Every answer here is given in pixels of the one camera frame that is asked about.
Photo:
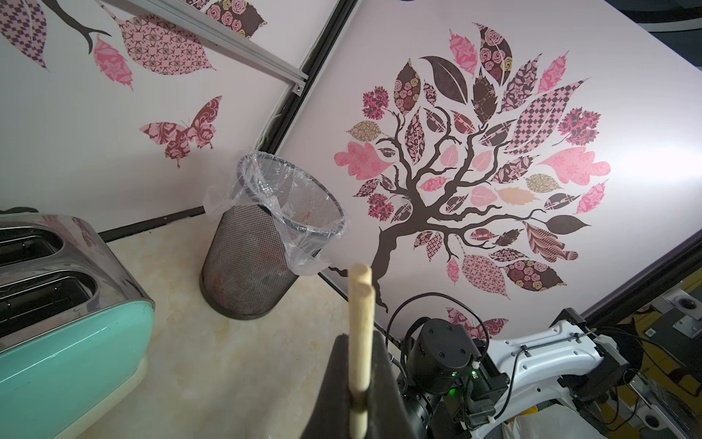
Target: black mesh wastebasket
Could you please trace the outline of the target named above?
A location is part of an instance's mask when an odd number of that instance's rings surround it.
[[[277,156],[251,153],[239,160],[236,172],[246,203],[222,215],[200,290],[219,313],[255,319],[268,314],[298,278],[288,259],[316,256],[343,232],[345,219],[321,183]],[[274,214],[267,209],[271,200]]]

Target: wooden stick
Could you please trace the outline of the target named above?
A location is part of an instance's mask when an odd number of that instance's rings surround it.
[[[368,431],[368,397],[371,384],[373,352],[373,319],[376,311],[376,290],[371,286],[372,271],[354,264],[349,270],[349,391],[351,410],[349,435],[363,439]]]

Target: toaster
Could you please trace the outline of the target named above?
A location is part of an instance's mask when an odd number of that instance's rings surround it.
[[[146,373],[154,302],[80,218],[0,215],[0,436],[70,439]]]

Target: clear plastic bag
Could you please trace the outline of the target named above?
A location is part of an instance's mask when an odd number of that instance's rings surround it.
[[[230,174],[207,188],[203,206],[218,217],[233,206],[257,204],[268,210],[285,246],[286,262],[297,275],[329,266],[320,251],[348,227],[343,209],[310,174],[266,152],[238,156]]]

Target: countertop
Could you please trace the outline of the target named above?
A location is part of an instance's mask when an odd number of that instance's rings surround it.
[[[216,227],[201,215],[110,242],[155,300],[156,322],[144,381],[81,439],[300,437],[347,302],[305,276],[265,317],[218,314],[198,287]]]

